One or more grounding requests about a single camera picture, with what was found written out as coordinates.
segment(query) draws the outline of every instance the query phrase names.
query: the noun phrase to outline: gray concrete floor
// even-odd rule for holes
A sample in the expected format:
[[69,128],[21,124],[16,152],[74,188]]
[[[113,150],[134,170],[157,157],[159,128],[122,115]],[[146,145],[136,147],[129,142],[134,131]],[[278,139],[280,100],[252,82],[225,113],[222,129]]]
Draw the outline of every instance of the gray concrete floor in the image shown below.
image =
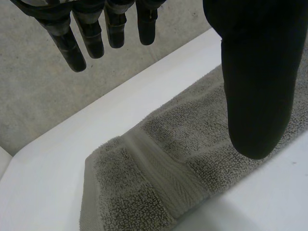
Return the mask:
[[210,28],[202,1],[168,0],[159,9],[156,40],[139,42],[135,6],[127,12],[126,42],[93,60],[72,18],[71,27],[87,62],[74,73],[47,32],[10,1],[0,3],[0,146],[11,155],[96,99]]

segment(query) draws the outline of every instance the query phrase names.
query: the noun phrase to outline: gray towel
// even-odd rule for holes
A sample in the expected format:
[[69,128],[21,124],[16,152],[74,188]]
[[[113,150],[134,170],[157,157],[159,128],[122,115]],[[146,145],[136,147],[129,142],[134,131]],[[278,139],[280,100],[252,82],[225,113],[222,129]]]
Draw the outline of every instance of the gray towel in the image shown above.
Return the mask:
[[[268,158],[308,128],[307,47],[291,121]],[[87,158],[80,230],[169,231],[266,159],[233,148],[219,66]]]

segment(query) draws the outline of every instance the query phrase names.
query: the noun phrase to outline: white surface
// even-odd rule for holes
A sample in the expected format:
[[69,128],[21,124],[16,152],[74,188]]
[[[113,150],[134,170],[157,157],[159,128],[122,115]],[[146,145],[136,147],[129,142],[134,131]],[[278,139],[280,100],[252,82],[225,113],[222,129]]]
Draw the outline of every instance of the white surface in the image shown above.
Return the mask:
[[0,147],[0,180],[9,165],[12,156],[8,154],[3,148]]
[[[85,158],[220,62],[211,29],[22,149],[0,181],[0,231],[78,231]],[[175,230],[305,230],[307,141],[306,134]]]

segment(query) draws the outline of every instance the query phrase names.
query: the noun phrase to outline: black rubber finger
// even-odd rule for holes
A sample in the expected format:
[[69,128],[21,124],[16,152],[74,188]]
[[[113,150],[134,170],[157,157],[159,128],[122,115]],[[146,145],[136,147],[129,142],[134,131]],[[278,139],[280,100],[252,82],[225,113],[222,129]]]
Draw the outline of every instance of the black rubber finger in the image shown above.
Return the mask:
[[75,72],[85,70],[86,61],[71,30],[69,15],[57,21],[37,20],[48,31],[70,68]]
[[138,31],[142,45],[151,45],[155,40],[155,23],[158,18],[157,9],[150,10],[143,1],[136,1],[138,15]]
[[239,153],[262,159],[289,123],[308,4],[283,2],[264,20],[249,20],[249,27],[237,27],[231,37],[222,33],[227,37],[222,38],[222,69],[232,144]]
[[107,0],[104,8],[109,44],[112,48],[121,48],[125,42],[125,12],[134,4],[134,0]]
[[78,13],[73,11],[74,18],[79,27],[83,41],[86,45],[88,54],[93,59],[101,58],[104,55],[104,46],[102,40],[102,29],[99,22],[96,20],[94,23],[84,23],[83,18],[78,17]]
[[61,36],[55,36],[49,33],[62,56],[65,58],[69,67],[75,72],[81,72],[86,69],[87,64],[76,42],[71,28]]
[[121,48],[125,42],[124,28],[126,23],[125,14],[115,14],[107,8],[105,12],[106,29],[109,44],[112,48]]

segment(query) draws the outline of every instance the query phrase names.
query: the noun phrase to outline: robot finger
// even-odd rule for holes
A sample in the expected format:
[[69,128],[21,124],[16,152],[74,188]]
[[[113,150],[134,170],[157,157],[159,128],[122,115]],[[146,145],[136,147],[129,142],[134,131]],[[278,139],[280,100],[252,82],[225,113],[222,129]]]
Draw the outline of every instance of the robot finger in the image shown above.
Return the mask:
[[135,0],[107,0],[105,4],[105,21],[109,44],[112,48],[124,45],[125,12],[134,4]]
[[98,19],[103,11],[105,0],[83,0],[74,2],[73,15],[91,58],[104,55],[102,29]]

